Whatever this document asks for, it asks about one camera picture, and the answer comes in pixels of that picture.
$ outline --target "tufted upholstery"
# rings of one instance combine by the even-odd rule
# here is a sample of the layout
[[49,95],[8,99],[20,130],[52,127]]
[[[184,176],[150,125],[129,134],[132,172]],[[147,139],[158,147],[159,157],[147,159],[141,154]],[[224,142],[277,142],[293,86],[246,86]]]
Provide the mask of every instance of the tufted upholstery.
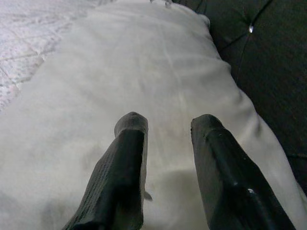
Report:
[[177,3],[208,16],[222,59],[277,136],[307,194],[307,1]]

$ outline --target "black couch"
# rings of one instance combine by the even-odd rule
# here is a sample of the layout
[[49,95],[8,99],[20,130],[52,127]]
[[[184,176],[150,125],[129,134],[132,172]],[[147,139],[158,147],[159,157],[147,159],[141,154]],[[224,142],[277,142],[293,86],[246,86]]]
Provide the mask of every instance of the black couch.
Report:
[[221,58],[277,136],[307,194],[307,1],[174,2],[210,19]]

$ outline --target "white cushion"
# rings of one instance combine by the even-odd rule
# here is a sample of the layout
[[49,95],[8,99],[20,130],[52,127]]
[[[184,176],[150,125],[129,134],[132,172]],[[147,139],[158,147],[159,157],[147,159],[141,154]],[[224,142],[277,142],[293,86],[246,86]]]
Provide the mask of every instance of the white cushion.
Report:
[[0,229],[61,229],[115,123],[149,121],[144,230],[207,229],[190,123],[218,117],[260,167],[298,230],[307,215],[276,137],[213,44],[209,21],[163,2],[122,0],[79,20],[0,114]]

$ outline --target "floor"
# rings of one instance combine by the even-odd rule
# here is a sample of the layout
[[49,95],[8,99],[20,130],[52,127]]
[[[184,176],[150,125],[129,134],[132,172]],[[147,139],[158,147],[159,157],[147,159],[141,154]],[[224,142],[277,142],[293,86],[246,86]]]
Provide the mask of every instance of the floor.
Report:
[[0,1],[0,111],[55,52],[73,21],[109,1]]

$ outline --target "white pillow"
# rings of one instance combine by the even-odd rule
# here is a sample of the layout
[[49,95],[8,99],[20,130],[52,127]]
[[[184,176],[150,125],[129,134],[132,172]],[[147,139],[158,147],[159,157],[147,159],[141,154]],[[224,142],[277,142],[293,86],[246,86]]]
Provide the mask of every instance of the white pillow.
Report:
[[218,117],[260,167],[298,230],[307,215],[277,139],[191,10],[122,0],[78,21],[0,114],[0,229],[61,229],[79,205],[115,123],[149,121],[143,230],[207,229],[190,123]]

